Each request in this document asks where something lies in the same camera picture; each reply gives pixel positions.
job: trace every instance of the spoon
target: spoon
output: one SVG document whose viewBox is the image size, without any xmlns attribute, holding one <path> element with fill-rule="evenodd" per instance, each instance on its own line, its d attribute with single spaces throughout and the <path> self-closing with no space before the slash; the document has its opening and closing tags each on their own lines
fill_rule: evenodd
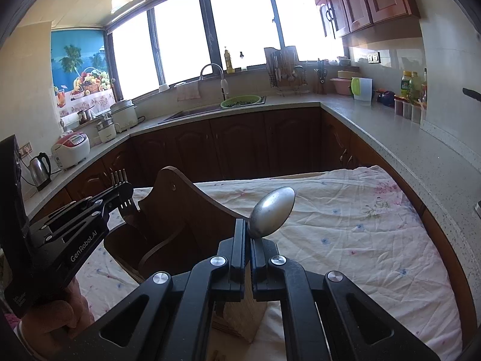
<svg viewBox="0 0 481 361">
<path fill-rule="evenodd" d="M 262 198 L 249 217 L 249 235 L 260 239 L 278 230 L 292 212 L 296 198 L 290 187 L 275 189 Z"/>
</svg>

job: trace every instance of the stainless steel kettle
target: stainless steel kettle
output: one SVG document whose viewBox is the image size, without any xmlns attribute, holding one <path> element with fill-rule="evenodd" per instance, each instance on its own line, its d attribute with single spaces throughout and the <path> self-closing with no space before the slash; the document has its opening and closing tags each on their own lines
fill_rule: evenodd
<svg viewBox="0 0 481 361">
<path fill-rule="evenodd" d="M 47 160 L 47 165 L 49 166 L 48 171 L 42 159 Z M 50 159 L 46 153 L 40 152 L 38 156 L 30 160 L 28 169 L 30 170 L 30 174 L 32 174 L 32 180 L 35 183 L 35 187 L 37 187 L 38 191 L 42 190 L 51 182 L 50 176 L 52 175 L 52 168 L 50 165 Z"/>
</svg>

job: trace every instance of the silver screw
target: silver screw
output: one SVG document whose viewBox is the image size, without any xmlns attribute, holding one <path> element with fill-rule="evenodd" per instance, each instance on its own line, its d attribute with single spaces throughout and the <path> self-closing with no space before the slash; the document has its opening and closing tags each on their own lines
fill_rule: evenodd
<svg viewBox="0 0 481 361">
<path fill-rule="evenodd" d="M 282 266 L 284 263 L 287 262 L 287 259 L 282 255 L 275 255 L 271 258 L 271 262 L 273 265 Z"/>
<path fill-rule="evenodd" d="M 222 266 L 226 262 L 224 257 L 213 257 L 211 258 L 211 265 L 213 266 Z"/>
<path fill-rule="evenodd" d="M 328 278 L 333 282 L 341 282 L 344 276 L 340 271 L 334 270 L 328 273 Z"/>
<path fill-rule="evenodd" d="M 160 273 L 155 274 L 152 279 L 155 283 L 165 283 L 169 279 L 169 275 L 161 271 Z"/>
</svg>

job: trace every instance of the green basket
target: green basket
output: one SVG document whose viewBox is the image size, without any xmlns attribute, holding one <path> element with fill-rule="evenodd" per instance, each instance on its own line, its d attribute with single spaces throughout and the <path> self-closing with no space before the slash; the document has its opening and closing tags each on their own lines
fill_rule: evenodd
<svg viewBox="0 0 481 361">
<path fill-rule="evenodd" d="M 259 103 L 262 100 L 260 96 L 257 95 L 244 95 L 231 97 L 220 103 L 220 107 L 223 109 L 232 109 L 234 107 L 251 106 L 253 104 Z"/>
</svg>

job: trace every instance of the human hand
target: human hand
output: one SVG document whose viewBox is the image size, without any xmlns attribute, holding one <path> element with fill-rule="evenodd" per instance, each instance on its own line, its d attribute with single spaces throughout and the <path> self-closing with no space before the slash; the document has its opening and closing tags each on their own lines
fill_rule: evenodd
<svg viewBox="0 0 481 361">
<path fill-rule="evenodd" d="M 47 359 L 63 345 L 62 339 L 53 331 L 66 327 L 66 336 L 72 339 L 94 322 L 94 317 L 88 310 L 88 302 L 81 295 L 75 277 L 65 292 L 65 301 L 55 300 L 32 307 L 22 318 L 23 338 L 33 350 Z"/>
</svg>

